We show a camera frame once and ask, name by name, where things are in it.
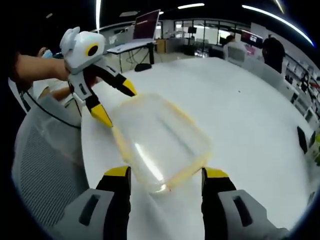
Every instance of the black ceiling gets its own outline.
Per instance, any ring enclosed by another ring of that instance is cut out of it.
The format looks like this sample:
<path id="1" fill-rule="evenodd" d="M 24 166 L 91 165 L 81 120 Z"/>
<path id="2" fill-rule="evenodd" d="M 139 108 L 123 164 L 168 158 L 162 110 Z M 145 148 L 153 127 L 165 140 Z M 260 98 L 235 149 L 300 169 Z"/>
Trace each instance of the black ceiling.
<path id="1" fill-rule="evenodd" d="M 284 15 L 277 7 L 274 0 L 102 0 L 100 26 L 134 20 L 133 17 L 119 17 L 121 13 L 128 11 L 140 11 L 145 13 L 150 10 L 161 9 L 164 14 L 160 19 L 189 19 L 189 18 L 214 18 L 226 19 L 250 24 L 251 22 L 265 26 L 267 29 L 288 39 L 302 51 L 304 51 L 317 65 L 320 66 L 320 33 L 318 24 L 317 6 L 314 0 L 280 0 L 284 8 Z M 178 6 L 205 3 L 203 7 L 178 10 Z M 256 7 L 267 12 L 285 18 L 306 33 L 315 43 L 310 45 L 302 36 L 280 23 L 279 21 L 261 13 L 246 10 L 242 4 Z M 23 1 L 18 8 L 28 20 L 34 19 L 37 23 L 45 22 L 50 26 L 50 34 L 56 42 L 61 38 L 67 28 L 80 26 L 82 30 L 96 28 L 96 1 L 95 0 L 46 0 Z"/>

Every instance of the plastic lid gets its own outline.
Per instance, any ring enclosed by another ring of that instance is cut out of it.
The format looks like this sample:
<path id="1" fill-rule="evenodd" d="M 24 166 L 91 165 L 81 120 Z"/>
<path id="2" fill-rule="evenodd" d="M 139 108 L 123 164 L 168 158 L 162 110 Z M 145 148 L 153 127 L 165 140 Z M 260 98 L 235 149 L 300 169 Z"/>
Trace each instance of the plastic lid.
<path id="1" fill-rule="evenodd" d="M 209 138 L 158 95 L 134 96 L 110 116 L 123 159 L 151 193 L 169 191 L 205 166 L 211 156 Z"/>

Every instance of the white table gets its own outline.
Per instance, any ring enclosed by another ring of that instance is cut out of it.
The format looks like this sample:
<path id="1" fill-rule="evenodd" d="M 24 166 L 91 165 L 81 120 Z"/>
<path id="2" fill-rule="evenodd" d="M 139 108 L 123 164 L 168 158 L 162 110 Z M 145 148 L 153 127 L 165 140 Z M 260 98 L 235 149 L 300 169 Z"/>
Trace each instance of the white table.
<path id="1" fill-rule="evenodd" d="M 266 209 L 277 227 L 292 228 L 308 202 L 308 178 L 297 126 L 312 130 L 278 91 L 218 58 L 160 63 L 126 72 L 138 93 L 157 93 L 191 116 L 212 139 L 208 166 L 227 172 Z M 105 83 L 93 87 L 103 105 Z M 111 130 L 82 112 L 82 151 L 89 186 L 124 165 Z M 132 177 L 128 239 L 204 239 L 201 174 L 168 195 L 151 197 Z"/>

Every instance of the laptop screen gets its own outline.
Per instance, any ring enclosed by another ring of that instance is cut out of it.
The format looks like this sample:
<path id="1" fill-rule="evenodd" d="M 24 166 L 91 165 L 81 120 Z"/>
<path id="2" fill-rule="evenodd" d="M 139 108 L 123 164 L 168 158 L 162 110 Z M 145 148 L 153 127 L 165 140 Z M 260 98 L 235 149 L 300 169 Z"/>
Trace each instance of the laptop screen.
<path id="1" fill-rule="evenodd" d="M 152 11 L 135 20 L 133 39 L 154 39 L 160 10 Z"/>

